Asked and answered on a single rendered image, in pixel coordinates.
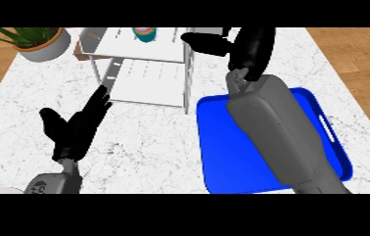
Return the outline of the teal pink-frosted cupcake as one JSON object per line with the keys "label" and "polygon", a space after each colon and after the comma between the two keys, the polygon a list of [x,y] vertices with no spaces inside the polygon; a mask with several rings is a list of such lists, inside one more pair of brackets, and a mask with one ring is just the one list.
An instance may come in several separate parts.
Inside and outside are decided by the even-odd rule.
{"label": "teal pink-frosted cupcake", "polygon": [[133,29],[134,35],[139,40],[145,43],[149,43],[157,38],[157,28],[155,27],[136,27]]}

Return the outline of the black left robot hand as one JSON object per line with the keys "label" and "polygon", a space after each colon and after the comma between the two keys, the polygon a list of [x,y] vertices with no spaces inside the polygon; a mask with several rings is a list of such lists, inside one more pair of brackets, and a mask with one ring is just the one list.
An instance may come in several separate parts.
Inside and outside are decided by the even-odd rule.
{"label": "black left robot hand", "polygon": [[52,108],[39,111],[45,135],[55,142],[52,159],[56,162],[64,159],[78,162],[86,157],[111,105],[108,88],[102,85],[70,120]]}

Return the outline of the blue plastic tray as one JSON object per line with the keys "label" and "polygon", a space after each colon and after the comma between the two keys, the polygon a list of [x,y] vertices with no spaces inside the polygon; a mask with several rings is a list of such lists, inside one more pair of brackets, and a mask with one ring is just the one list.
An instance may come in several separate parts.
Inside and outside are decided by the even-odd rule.
{"label": "blue plastic tray", "polygon": [[[313,92],[297,87],[292,95],[323,140],[326,156],[338,178],[353,177],[353,164]],[[204,97],[196,104],[204,183],[211,194],[261,193],[289,189],[282,185],[258,149],[235,123],[226,104],[229,95]]]}

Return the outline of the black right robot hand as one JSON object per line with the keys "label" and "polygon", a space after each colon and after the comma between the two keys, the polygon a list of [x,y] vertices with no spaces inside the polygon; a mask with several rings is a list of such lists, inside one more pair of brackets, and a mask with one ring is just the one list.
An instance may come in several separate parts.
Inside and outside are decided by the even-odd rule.
{"label": "black right robot hand", "polygon": [[227,39],[232,28],[217,27],[220,32],[186,32],[183,42],[202,54],[230,55],[229,70],[248,69],[246,81],[258,81],[267,69],[274,46],[274,27],[242,27],[235,41]]}

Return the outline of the green plant in grey pot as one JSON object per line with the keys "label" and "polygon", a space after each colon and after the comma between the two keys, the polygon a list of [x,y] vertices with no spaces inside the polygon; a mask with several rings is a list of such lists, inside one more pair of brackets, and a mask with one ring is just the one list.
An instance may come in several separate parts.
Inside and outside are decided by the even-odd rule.
{"label": "green plant in grey pot", "polygon": [[71,44],[71,35],[64,27],[15,27],[14,31],[0,27],[9,43],[27,60],[36,63],[56,59]]}

